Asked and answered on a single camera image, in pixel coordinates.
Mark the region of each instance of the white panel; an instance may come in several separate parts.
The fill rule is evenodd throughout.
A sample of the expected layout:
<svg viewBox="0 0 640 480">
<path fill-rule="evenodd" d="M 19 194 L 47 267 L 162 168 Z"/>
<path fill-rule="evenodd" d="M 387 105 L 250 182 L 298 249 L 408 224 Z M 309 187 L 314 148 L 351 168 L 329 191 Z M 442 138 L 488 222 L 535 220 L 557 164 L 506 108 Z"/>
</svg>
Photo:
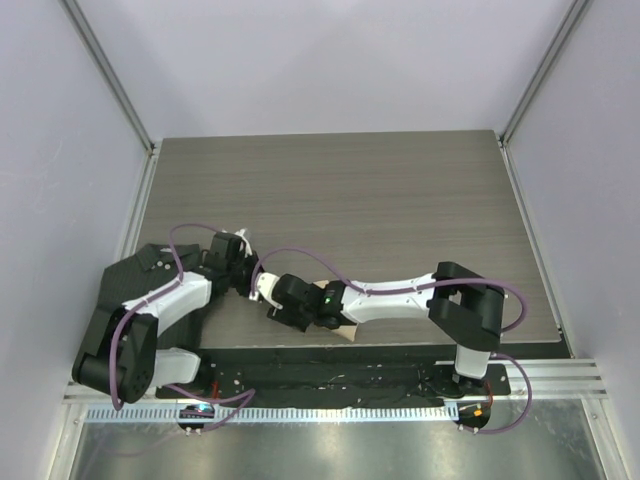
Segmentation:
<svg viewBox="0 0 640 480">
<path fill-rule="evenodd" d="M 570 0 L 81 0 L 155 138 L 504 128 Z"/>
<path fill-rule="evenodd" d="M 577 352 L 640 475 L 640 2 L 593 2 L 512 143 Z"/>
<path fill-rule="evenodd" d="M 43 478 L 144 161 L 61 6 L 0 6 L 0 465 Z"/>
</svg>

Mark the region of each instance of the perforated metal strip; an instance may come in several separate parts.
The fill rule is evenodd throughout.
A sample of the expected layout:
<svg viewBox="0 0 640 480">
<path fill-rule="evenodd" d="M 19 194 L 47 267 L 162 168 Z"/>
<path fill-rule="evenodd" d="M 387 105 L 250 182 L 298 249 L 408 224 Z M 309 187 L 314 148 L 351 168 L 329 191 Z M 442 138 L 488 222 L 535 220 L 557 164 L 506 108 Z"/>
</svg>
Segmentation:
<svg viewBox="0 0 640 480">
<path fill-rule="evenodd" d="M 215 406 L 214 418 L 180 418 L 186 404 L 126 405 L 116 412 L 111 404 L 92 405 L 85 423 L 208 423 L 224 418 L 234 409 Z M 297 408 L 244 408 L 231 423 L 345 423 L 428 422 L 458 419 L 455 403 L 434 408 L 345 408 L 341 410 Z"/>
</svg>

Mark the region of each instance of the metal beam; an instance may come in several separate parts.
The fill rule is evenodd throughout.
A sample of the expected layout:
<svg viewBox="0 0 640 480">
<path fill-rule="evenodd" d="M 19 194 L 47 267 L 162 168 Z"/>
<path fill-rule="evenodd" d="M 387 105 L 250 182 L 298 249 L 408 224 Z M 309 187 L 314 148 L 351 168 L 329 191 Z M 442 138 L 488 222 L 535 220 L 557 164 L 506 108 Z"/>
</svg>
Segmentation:
<svg viewBox="0 0 640 480">
<path fill-rule="evenodd" d="M 531 78 L 529 85 L 520 98 L 518 106 L 511 115 L 505 131 L 500 135 L 500 140 L 503 144 L 509 144 L 509 141 L 513 137 L 513 134 L 518 128 L 518 125 L 520 125 L 522 118 L 527 112 L 529 105 L 531 105 L 531 102 L 540 90 L 540 87 L 549 76 L 549 73 L 551 72 L 553 66 L 556 64 L 556 61 L 562 53 L 567 40 L 575 31 L 578 23 L 584 16 L 589 5 L 591 5 L 591 0 L 574 0 L 574 2 L 571 4 L 571 7 L 569 7 L 569 10 L 564 16 L 562 23 L 558 28 L 558 31 L 556 32 L 553 40 L 551 41 L 551 44 L 549 45 L 549 48 L 547 48 L 547 51 L 545 52 L 540 65 L 538 65 L 538 68 Z"/>
<path fill-rule="evenodd" d="M 111 66 L 107 55 L 104 53 L 104 50 L 100 46 L 100 42 L 93 32 L 91 25 L 89 25 L 89 22 L 82 12 L 82 9 L 78 5 L 78 2 L 76 0 L 60 0 L 60 4 L 67 12 L 67 15 L 69 16 L 71 23 L 75 27 L 76 32 L 78 32 L 78 35 L 82 39 L 85 47 L 87 48 L 87 51 L 89 52 L 89 55 L 93 59 L 96 67 L 98 67 L 98 70 L 102 74 L 105 82 L 107 82 L 109 89 L 120 105 L 120 108 L 122 108 L 125 117 L 127 117 L 127 120 L 136 132 L 136 135 L 140 139 L 140 142 L 142 142 L 142 145 L 144 146 L 148 154 L 151 154 L 151 152 L 153 151 L 153 141 L 151 140 L 151 137 L 149 137 L 147 130 L 144 128 L 144 125 L 142 124 L 140 117 L 136 113 L 135 108 L 133 108 L 131 100 L 127 96 L 124 87 L 120 83 L 118 76 Z"/>
</svg>

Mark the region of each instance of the wood grain surface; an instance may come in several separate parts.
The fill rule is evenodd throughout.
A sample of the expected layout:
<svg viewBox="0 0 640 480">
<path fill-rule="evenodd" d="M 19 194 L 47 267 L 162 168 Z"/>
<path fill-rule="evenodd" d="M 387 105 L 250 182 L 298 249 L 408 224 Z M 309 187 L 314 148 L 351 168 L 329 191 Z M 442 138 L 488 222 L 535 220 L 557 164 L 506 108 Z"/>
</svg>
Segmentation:
<svg viewBox="0 0 640 480">
<path fill-rule="evenodd" d="M 503 341 L 559 340 L 491 131 L 168 139 L 138 245 L 166 242 L 169 229 L 185 222 L 248 227 L 259 253 L 306 247 L 362 281 L 411 278 L 456 261 L 528 297 L 528 319 Z M 177 240 L 206 248 L 210 234 L 189 229 Z M 274 257 L 267 269 L 328 278 L 299 254 Z M 230 292 L 207 320 L 202 346 L 348 344 L 327 330 L 289 329 L 266 310 Z M 518 313 L 510 297 L 504 324 Z M 425 319 L 368 323 L 355 343 L 452 342 Z"/>
</svg>

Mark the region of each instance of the white wall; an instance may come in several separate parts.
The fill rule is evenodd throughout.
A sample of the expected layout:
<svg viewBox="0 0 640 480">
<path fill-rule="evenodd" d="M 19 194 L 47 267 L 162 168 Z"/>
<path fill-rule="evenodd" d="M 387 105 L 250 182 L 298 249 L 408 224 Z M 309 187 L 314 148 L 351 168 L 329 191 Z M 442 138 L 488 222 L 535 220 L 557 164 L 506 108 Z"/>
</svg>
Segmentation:
<svg viewBox="0 0 640 480">
<path fill-rule="evenodd" d="M 0 476 L 33 480 L 145 156 L 58 2 L 3 2 L 0 46 Z"/>
<path fill-rule="evenodd" d="M 640 475 L 640 2 L 596 1 L 512 143 L 580 354 Z"/>
<path fill-rule="evenodd" d="M 570 0 L 80 0 L 154 138 L 501 131 Z"/>
</svg>

